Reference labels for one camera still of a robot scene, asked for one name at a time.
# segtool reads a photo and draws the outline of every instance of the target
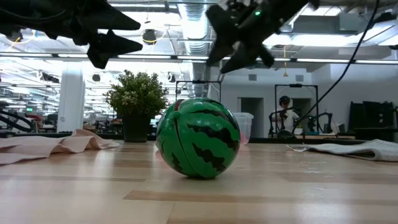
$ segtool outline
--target black cap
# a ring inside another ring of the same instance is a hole
[[[290,103],[290,97],[282,96],[281,98],[279,98],[279,105],[281,105],[282,103]]]

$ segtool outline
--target white shirt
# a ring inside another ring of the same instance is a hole
[[[281,111],[283,110],[283,107],[278,106],[277,111]],[[287,118],[284,119],[284,126],[285,126],[285,130],[286,131],[293,131],[294,128],[294,119],[299,118],[299,116],[297,115],[297,113],[295,113],[293,110],[288,110],[286,111],[285,115],[287,116]],[[280,122],[280,113],[277,114],[278,117],[278,131],[280,131],[282,123]]]

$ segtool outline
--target green plant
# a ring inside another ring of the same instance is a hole
[[[136,75],[125,70],[118,77],[120,85],[112,85],[112,89],[104,94],[106,102],[122,116],[148,115],[153,117],[168,105],[156,73],[149,76],[144,72]]]

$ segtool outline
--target black planter pot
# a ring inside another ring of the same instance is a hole
[[[148,115],[123,116],[124,142],[146,142],[150,117]]]

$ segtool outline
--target clear plastic container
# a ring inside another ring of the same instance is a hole
[[[241,144],[247,144],[250,140],[251,121],[254,118],[249,113],[233,113],[241,130]]]

